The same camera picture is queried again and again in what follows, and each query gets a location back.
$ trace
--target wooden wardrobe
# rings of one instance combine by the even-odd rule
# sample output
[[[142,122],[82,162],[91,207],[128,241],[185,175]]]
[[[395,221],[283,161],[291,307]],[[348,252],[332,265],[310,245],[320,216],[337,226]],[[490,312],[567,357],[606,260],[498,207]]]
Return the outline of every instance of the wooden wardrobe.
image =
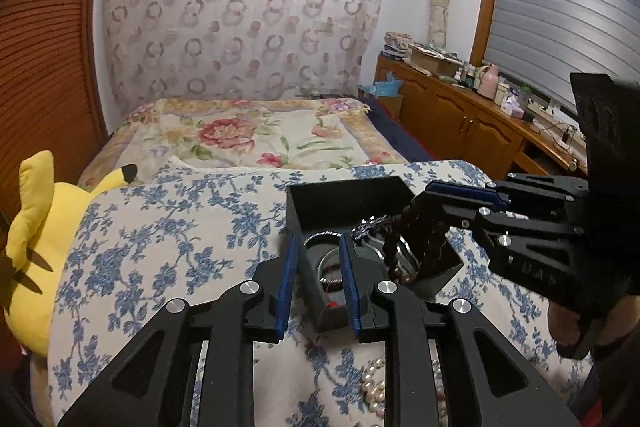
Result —
[[[0,0],[0,209],[9,218],[20,208],[23,159],[49,149],[56,181],[76,183],[106,140],[92,6],[93,0]]]

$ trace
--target yellow plush toy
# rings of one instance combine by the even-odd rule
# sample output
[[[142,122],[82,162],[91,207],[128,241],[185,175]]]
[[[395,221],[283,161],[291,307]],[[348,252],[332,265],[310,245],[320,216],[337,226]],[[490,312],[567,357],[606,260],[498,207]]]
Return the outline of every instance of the yellow plush toy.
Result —
[[[106,190],[125,187],[135,165],[117,169],[86,192],[54,183],[53,156],[39,152],[20,164],[20,212],[6,242],[0,289],[4,317],[16,340],[43,357],[49,350],[49,324],[58,283],[71,243],[89,203]]]

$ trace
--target window blind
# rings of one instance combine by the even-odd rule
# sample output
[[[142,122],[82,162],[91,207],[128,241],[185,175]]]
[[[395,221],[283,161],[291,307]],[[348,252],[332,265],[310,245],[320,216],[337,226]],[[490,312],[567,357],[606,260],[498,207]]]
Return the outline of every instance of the window blind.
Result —
[[[484,58],[575,110],[570,73],[640,79],[640,0],[495,0]]]

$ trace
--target blue floral bedsheet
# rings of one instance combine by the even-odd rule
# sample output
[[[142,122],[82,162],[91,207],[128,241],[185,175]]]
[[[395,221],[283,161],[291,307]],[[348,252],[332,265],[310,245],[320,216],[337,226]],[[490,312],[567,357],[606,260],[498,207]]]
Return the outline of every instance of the blue floral bedsheet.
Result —
[[[48,359],[55,421],[168,299],[216,299],[278,254],[287,185],[390,175],[416,193],[433,179],[477,187],[489,181],[460,161],[327,171],[207,171],[168,163],[154,184],[98,197],[82,220],[56,297]],[[474,302],[562,397],[573,394],[590,365],[558,357],[545,300],[489,272],[470,232],[452,230],[449,239],[466,267],[439,298]],[[381,424],[366,410],[360,376],[383,348],[356,344],[347,329],[315,333],[296,296],[285,340],[254,346],[257,427]],[[193,414],[199,384],[195,398]]]

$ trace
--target bed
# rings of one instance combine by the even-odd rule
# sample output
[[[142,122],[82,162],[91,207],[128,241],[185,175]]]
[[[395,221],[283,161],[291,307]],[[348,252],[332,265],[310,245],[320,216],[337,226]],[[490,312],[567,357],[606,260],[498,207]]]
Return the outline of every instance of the bed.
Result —
[[[81,224],[56,298],[48,379],[53,418],[60,419],[163,303],[215,299],[282,251],[287,185],[378,176],[400,176],[416,193],[434,179],[476,187],[489,181],[461,161],[291,170],[190,168],[172,158],[150,183],[100,196]],[[562,397],[570,397],[590,363],[558,357],[545,299],[489,272],[469,231],[452,230],[449,240],[465,268],[438,300],[463,296],[475,303]],[[381,424],[366,410],[360,377],[382,354],[383,344],[356,344],[348,328],[316,333],[295,297],[283,343],[254,346],[256,426]],[[196,384],[193,426],[199,389]]]
[[[391,141],[412,161],[430,159],[375,100],[368,104],[354,98],[158,100],[124,120],[79,185],[91,190],[108,172],[129,163],[138,166],[138,183],[147,183],[172,156],[198,168],[308,170],[405,163]]]

